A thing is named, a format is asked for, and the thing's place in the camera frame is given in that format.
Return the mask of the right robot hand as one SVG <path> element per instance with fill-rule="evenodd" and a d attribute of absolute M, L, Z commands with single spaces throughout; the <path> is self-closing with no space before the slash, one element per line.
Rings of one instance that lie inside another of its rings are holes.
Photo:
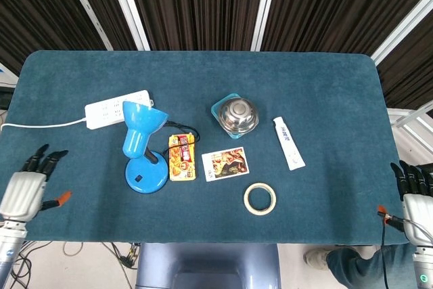
<path fill-rule="evenodd" d="M 383 225 L 389 225 L 405 234 L 414 246 L 432 246 L 432 164 L 410 165 L 403 160 L 390 167 L 396 179 L 403 208 L 403 216 L 378 207 Z"/>

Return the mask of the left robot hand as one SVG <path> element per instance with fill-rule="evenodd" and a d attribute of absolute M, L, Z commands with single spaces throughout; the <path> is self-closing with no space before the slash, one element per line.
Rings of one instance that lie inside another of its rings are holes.
<path fill-rule="evenodd" d="M 53 200 L 43 199 L 57 163 L 68 154 L 67 150 L 62 150 L 45 155 L 48 147 L 47 143 L 41 146 L 11 176 L 1 201 L 4 223 L 17 227 L 31 221 L 40 211 L 63 206 L 72 196 L 72 192 L 67 191 Z"/>

